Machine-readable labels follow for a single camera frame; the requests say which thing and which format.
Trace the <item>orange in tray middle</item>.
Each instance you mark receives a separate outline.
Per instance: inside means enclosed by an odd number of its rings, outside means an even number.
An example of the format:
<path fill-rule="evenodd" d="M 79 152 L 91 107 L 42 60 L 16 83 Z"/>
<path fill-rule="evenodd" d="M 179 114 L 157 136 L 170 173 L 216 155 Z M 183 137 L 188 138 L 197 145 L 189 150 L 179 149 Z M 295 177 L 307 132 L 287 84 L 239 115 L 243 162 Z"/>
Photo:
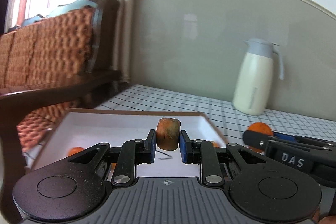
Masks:
<path fill-rule="evenodd" d="M 113 162 L 113 163 L 111 164 L 111 169 L 110 169 L 110 174 L 109 174 L 109 176 L 112 176 L 112 175 L 113 175 L 115 167 L 116 167 L 116 163 Z"/>

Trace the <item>orange fruit with brown side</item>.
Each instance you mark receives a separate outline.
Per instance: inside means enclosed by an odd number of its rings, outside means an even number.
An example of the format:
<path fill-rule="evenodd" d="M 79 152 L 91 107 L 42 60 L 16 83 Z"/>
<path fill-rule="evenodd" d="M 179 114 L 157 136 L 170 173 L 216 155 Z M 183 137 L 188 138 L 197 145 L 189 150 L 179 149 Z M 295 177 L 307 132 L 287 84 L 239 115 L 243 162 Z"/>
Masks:
<path fill-rule="evenodd" d="M 178 148 L 181 121 L 174 118 L 162 118 L 156 129 L 157 146 L 166 151 Z"/>

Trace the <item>cream thermos jug grey lid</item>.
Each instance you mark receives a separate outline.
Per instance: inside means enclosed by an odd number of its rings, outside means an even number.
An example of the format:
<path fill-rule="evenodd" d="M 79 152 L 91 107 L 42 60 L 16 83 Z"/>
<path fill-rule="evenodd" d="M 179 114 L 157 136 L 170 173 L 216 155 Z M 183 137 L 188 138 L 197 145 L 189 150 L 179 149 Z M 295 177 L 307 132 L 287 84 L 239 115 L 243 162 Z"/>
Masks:
<path fill-rule="evenodd" d="M 261 115 L 267 105 L 273 79 L 273 56 L 278 56 L 278 78 L 285 78 L 284 61 L 276 44 L 249 39 L 236 83 L 233 106 L 248 115 Z"/>

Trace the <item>small orange on table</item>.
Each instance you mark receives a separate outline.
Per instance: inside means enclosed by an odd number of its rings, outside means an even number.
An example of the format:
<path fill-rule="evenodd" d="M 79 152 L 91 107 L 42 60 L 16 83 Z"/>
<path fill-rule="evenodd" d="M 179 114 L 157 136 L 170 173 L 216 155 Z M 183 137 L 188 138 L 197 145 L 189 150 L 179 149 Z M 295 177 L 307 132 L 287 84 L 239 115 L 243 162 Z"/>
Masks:
<path fill-rule="evenodd" d="M 247 128 L 247 130 L 257 132 L 257 134 L 254 136 L 255 139 L 253 139 L 253 145 L 249 144 L 248 147 L 255 152 L 262 153 L 263 150 L 259 149 L 259 147 L 264 147 L 263 141 L 265 138 L 262 137 L 261 134 L 273 136 L 273 131 L 267 124 L 263 122 L 253 123 Z"/>

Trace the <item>dark wooden sofa frame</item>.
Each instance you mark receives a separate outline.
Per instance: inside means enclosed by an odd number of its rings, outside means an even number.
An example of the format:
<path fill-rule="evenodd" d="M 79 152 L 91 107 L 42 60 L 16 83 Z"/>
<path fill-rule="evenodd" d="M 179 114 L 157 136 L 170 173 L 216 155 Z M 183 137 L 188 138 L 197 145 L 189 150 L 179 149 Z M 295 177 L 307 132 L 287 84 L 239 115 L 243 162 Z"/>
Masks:
<path fill-rule="evenodd" d="M 93 7 L 95 13 L 97 1 L 85 0 L 83 7 L 86 6 Z M 67 12 L 72 10 L 77 9 L 68 5 Z M 121 73 L 111 68 L 88 71 L 93 48 L 93 20 L 91 27 L 91 55 L 82 72 L 70 78 L 61 78 L 55 83 L 1 87 L 1 163 L 3 172 L 1 178 L 1 216 L 7 223 L 21 221 L 21 215 L 13 202 L 12 191 L 15 183 L 26 174 L 27 166 L 17 125 L 27 114 L 42 107 L 74 100 L 79 100 L 79 105 L 82 105 L 85 97 L 94 90 L 120 78 Z"/>

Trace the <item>orange tufted sofa back cushion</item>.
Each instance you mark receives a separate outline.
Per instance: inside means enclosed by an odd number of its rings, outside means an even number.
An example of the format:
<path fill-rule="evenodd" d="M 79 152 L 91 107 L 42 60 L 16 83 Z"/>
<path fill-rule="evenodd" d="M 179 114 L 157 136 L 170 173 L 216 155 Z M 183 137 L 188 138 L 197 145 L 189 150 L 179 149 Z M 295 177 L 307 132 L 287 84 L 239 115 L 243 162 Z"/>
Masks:
<path fill-rule="evenodd" d="M 82 72 L 93 13 L 86 6 L 1 35 L 1 87 L 55 83 Z"/>

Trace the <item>white checkered tablecloth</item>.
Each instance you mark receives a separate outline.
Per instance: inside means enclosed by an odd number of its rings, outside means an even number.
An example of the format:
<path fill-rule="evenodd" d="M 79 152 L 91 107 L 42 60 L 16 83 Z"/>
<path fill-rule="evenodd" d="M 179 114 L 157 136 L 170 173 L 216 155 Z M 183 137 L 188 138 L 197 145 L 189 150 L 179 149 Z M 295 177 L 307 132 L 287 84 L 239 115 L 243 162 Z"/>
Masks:
<path fill-rule="evenodd" d="M 276 132 L 335 141 L 335 121 L 277 110 L 251 116 L 236 110 L 227 101 L 143 85 L 126 89 L 101 104 L 98 110 L 203 113 L 227 141 L 236 143 L 242 143 L 243 132 L 255 122 L 263 122 Z"/>

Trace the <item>orange tufted sofa seat cushion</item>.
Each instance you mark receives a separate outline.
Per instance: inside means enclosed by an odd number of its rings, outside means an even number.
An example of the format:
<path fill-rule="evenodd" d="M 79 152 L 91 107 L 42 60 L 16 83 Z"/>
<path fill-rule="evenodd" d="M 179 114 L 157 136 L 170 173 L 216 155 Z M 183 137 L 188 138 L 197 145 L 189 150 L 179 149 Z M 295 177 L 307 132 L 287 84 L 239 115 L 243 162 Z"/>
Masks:
<path fill-rule="evenodd" d="M 68 108 L 77 107 L 79 100 L 42 107 L 27 114 L 17 125 L 22 152 L 34 148 L 54 125 L 63 119 Z"/>

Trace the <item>orange in tray corner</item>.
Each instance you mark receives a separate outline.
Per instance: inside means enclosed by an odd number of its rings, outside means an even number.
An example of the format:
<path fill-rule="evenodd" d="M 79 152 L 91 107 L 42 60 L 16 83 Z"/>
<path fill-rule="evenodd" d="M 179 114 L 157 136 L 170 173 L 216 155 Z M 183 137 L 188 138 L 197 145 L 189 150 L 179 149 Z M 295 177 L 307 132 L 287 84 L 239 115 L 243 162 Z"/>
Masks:
<path fill-rule="evenodd" d="M 217 142 L 215 142 L 215 141 L 212 141 L 212 144 L 213 144 L 214 147 L 217 147 L 217 148 L 221 147 L 221 145 L 219 145 L 219 144 L 218 144 Z"/>

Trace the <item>orange in tray left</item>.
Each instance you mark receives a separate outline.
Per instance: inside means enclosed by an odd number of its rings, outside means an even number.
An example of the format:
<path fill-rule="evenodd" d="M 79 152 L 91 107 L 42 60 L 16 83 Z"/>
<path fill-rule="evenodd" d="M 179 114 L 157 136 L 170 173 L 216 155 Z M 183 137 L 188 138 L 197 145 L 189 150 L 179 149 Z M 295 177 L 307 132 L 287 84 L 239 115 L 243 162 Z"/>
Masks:
<path fill-rule="evenodd" d="M 76 153 L 79 153 L 81 151 L 84 151 L 83 147 L 73 147 L 68 151 L 67 156 L 72 156 L 72 155 L 74 155 Z"/>

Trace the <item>white tray with brown rim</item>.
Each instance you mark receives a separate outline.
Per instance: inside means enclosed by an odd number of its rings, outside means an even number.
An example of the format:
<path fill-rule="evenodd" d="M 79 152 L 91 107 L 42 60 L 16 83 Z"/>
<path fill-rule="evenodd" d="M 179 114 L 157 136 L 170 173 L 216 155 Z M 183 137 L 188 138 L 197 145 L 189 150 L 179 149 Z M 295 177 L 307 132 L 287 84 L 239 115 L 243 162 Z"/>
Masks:
<path fill-rule="evenodd" d="M 71 110 L 46 139 L 31 168 L 39 169 L 63 159 L 73 147 L 88 148 L 102 142 L 120 147 L 128 140 L 145 139 L 162 118 L 180 120 L 181 129 L 191 140 L 214 141 L 220 147 L 228 142 L 203 113 Z"/>

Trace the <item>black hanging coat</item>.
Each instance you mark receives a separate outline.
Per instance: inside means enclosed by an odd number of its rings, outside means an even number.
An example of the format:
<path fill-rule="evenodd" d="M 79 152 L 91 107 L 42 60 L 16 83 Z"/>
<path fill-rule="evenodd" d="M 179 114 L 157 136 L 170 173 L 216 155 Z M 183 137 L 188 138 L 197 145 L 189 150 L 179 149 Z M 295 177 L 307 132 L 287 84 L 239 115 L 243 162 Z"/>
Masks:
<path fill-rule="evenodd" d="M 6 12 L 9 0 L 0 0 L 0 34 L 5 32 Z"/>

